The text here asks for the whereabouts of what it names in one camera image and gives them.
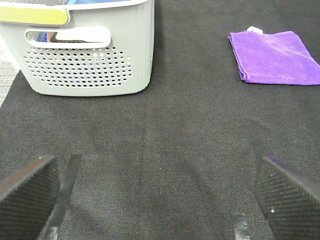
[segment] gray floor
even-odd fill
[[[0,106],[7,96],[18,69],[12,64],[11,55],[0,39]]]

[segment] purple microfiber cloth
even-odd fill
[[[229,39],[246,83],[320,85],[320,65],[294,32],[232,32]]]

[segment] white plastic basket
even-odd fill
[[[49,0],[0,2],[0,8],[59,10],[67,16],[63,24],[0,22],[1,36],[30,86],[38,93],[58,96],[110,96],[143,90],[152,68],[154,0],[59,5],[61,1],[56,0],[54,6],[44,5],[52,4]],[[105,38],[80,43],[36,41],[38,32],[80,28],[84,32],[96,28]]]

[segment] folded cloth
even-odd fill
[[[229,39],[246,83],[320,85],[320,65],[294,32],[232,32]]]

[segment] black carpet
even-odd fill
[[[320,86],[247,84],[227,36],[291,30],[320,62],[318,0],[156,0],[142,92],[57,97],[19,73],[0,108],[0,178],[42,155],[83,154],[59,239],[273,240],[254,198],[272,156],[320,183]]]

